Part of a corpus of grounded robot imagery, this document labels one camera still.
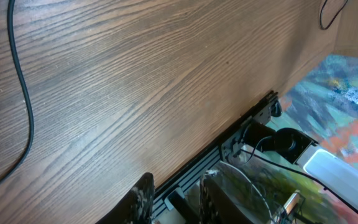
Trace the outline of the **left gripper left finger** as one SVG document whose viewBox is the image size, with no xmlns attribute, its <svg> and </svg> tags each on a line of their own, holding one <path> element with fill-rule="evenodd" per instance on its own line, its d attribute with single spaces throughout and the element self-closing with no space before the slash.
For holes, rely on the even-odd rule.
<svg viewBox="0 0 358 224">
<path fill-rule="evenodd" d="M 146 172 L 119 203 L 97 224 L 151 224 L 154 205 L 154 177 Z"/>
</svg>

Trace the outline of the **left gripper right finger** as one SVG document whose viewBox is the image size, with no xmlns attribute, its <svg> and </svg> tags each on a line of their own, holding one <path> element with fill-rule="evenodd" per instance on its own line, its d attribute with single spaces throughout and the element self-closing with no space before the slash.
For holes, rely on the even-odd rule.
<svg viewBox="0 0 358 224">
<path fill-rule="evenodd" d="M 208 174 L 200 180 L 200 223 L 252 224 Z"/>
</svg>

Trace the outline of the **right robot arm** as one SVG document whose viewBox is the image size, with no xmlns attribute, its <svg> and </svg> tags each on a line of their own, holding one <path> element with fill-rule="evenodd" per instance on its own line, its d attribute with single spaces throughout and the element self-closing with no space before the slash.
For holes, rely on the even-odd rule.
<svg viewBox="0 0 358 224">
<path fill-rule="evenodd" d="M 275 131 L 251 121 L 241 133 L 241 142 L 255 151 L 273 151 L 303 169 L 301 173 L 323 186 L 358 214 L 358 170 L 325 150 L 313 138 L 293 128 Z"/>
</svg>

